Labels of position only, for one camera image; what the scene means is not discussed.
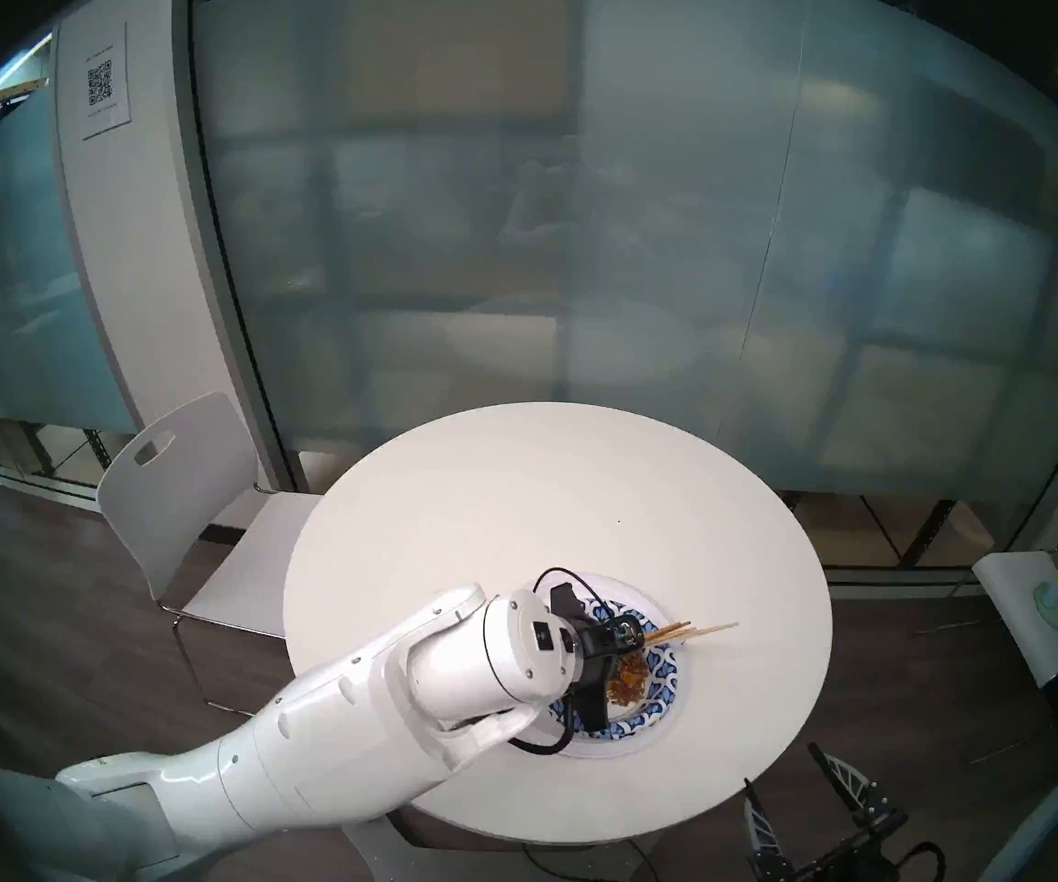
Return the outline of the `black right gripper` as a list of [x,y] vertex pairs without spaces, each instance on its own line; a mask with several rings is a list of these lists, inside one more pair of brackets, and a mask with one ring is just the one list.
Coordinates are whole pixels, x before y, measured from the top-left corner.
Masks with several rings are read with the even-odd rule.
[[907,812],[884,795],[878,782],[870,780],[819,745],[810,742],[809,754],[843,802],[856,828],[870,837],[849,837],[805,867],[794,870],[754,786],[745,779],[743,820],[750,847],[748,863],[754,877],[791,877],[792,881],[899,881],[900,868],[917,855],[917,848],[894,862],[882,853],[883,840],[879,837],[896,834],[907,824]]

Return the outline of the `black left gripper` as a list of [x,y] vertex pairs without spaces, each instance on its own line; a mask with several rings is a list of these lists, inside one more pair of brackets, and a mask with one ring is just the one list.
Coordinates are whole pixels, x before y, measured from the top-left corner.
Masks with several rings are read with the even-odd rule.
[[619,656],[641,651],[647,633],[635,615],[615,613],[610,605],[594,600],[588,607],[576,596],[571,584],[557,584],[550,594],[550,611],[563,623],[560,629],[566,653],[581,656],[581,670],[570,691],[574,729],[607,731],[610,725],[607,686],[613,662]]

